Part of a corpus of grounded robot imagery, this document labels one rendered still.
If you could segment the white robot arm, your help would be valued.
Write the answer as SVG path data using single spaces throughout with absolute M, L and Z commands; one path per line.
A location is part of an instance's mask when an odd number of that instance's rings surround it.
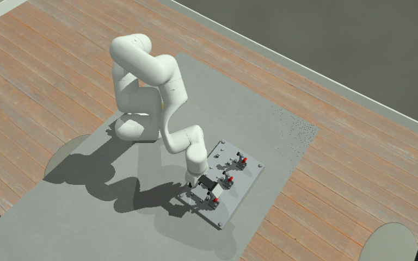
M 167 54 L 155 58 L 149 55 L 151 41 L 144 34 L 115 38 L 110 43 L 109 52 L 114 60 L 112 76 L 117 108 L 127 113 L 117 119 L 116 135 L 127 141 L 159 140 L 162 137 L 170 154 L 186 151 L 187 170 L 191 175 L 205 173 L 207 151 L 202 129 L 193 125 L 171 134 L 168 132 L 170 117 L 188 99 L 175 58 Z M 139 87 L 138 79 L 158 86 L 160 92 L 153 87 Z M 205 175 L 198 181 L 208 187 L 214 198 L 224 191 L 218 182 Z

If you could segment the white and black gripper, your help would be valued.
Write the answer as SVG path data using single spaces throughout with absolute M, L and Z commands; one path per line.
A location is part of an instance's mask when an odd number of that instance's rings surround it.
M 208 163 L 207 163 L 207 169 L 206 169 L 206 171 L 205 171 L 205 173 L 207 172 L 207 170 L 208 170 Z M 205 175 L 205 173 L 203 173 L 204 175 Z M 202 175 L 203 175 L 202 174 Z M 198 181 L 198 179 L 202 176 L 202 175 L 200 175 L 200 176 L 193 176 L 193 175 L 191 175 L 189 172 L 188 172 L 188 170 L 186 171 L 186 174 L 185 174 L 185 181 L 186 181 L 186 183 L 188 183 L 189 182 L 189 187 L 191 188 L 191 187 L 195 187 L 196 185 L 200 185 L 201 184 L 201 182 L 200 181 Z

